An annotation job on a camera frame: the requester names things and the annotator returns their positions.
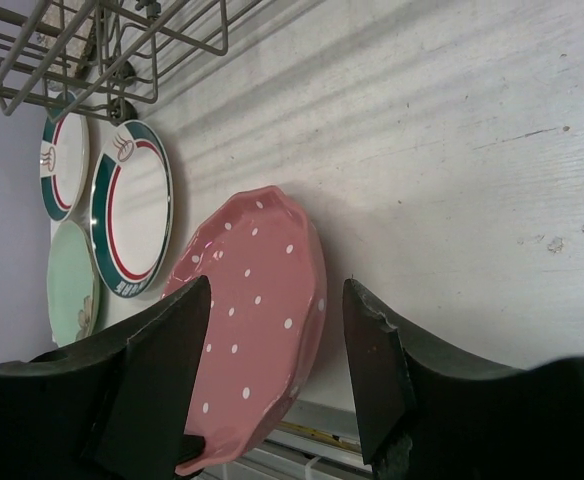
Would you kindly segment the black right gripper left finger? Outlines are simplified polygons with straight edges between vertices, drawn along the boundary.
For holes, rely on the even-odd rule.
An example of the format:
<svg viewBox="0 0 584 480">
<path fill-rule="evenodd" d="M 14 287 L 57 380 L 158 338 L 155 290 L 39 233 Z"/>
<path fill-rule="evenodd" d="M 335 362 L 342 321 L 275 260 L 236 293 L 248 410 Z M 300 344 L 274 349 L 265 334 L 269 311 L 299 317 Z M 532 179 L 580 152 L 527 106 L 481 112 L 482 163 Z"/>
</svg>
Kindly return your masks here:
<svg viewBox="0 0 584 480">
<path fill-rule="evenodd" d="M 0 364 L 0 479 L 174 479 L 205 439 L 185 430 L 211 286 L 35 359 Z"/>
</svg>

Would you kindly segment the pink dotted scalloped plate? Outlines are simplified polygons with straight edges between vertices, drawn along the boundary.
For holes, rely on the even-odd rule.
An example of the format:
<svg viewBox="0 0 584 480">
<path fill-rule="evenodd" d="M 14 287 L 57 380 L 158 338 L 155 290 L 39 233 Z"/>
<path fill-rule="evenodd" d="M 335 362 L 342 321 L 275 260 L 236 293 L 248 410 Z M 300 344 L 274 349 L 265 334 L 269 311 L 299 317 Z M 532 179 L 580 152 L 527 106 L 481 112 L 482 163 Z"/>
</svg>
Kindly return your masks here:
<svg viewBox="0 0 584 480">
<path fill-rule="evenodd" d="M 277 186 L 237 193 L 205 220 L 164 292 L 200 275 L 210 318 L 185 431 L 205 448 L 177 466 L 182 478 L 235 460 L 275 429 L 311 372 L 326 319 L 318 233 Z"/>
</svg>

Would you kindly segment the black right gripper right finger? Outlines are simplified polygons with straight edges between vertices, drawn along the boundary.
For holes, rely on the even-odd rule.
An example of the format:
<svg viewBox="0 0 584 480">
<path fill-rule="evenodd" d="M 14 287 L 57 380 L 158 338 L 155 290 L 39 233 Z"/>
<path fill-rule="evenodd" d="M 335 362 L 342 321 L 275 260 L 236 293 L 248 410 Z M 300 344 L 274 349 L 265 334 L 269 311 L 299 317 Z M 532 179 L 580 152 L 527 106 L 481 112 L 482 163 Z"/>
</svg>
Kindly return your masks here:
<svg viewBox="0 0 584 480">
<path fill-rule="evenodd" d="M 348 279 L 344 337 L 377 479 L 584 479 L 584 356 L 528 370 L 458 348 Z"/>
</svg>

